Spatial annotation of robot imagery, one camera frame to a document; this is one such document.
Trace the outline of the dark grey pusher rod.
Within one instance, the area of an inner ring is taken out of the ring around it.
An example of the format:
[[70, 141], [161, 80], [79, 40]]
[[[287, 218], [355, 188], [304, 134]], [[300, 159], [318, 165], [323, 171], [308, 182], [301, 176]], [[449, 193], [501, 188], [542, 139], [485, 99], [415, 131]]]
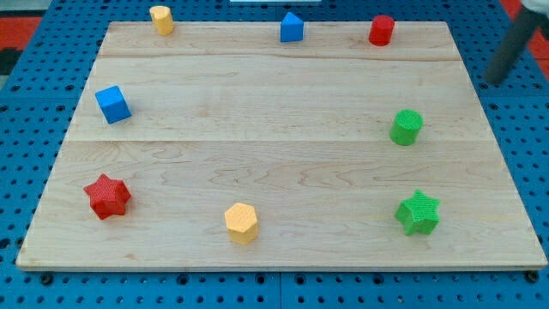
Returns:
[[505, 80], [538, 28], [548, 31], [548, 6], [522, 5], [486, 68], [487, 83], [497, 85]]

